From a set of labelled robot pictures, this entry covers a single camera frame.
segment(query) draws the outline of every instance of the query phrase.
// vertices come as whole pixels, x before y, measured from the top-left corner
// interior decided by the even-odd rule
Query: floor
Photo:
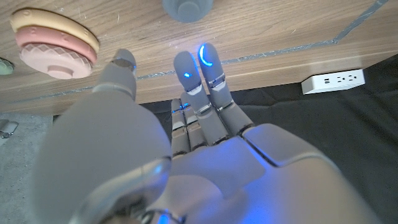
[[[27,215],[29,172],[52,117],[5,113],[0,119],[19,122],[0,146],[0,223],[31,223]]]

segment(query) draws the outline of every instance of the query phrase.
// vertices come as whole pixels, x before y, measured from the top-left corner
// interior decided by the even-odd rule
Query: blue led light
[[[199,56],[200,56],[200,60],[206,65],[206,66],[212,66],[213,65],[213,63],[211,63],[211,62],[207,62],[204,58],[203,58],[203,49],[205,48],[205,45],[202,45],[201,47],[200,47],[200,50],[199,50]]]
[[[157,221],[157,224],[168,224],[169,223],[169,218],[166,215],[161,215],[159,217],[159,220]]]

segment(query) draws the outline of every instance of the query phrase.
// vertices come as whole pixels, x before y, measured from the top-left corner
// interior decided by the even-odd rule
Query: electrical outlet
[[[365,84],[362,69],[314,75],[301,83],[303,94],[348,90]]]

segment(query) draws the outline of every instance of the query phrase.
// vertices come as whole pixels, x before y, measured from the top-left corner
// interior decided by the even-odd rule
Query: pink ring
[[[50,44],[79,53],[92,64],[97,62],[97,54],[86,42],[59,30],[37,26],[22,27],[16,32],[15,40],[21,48],[34,43]]]

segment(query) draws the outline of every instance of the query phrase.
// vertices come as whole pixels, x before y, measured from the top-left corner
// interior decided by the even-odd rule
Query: yellow ring
[[[10,23],[14,32],[26,26],[42,26],[74,35],[90,45],[96,53],[100,49],[98,40],[90,31],[79,23],[56,13],[39,9],[23,9],[11,16]]]

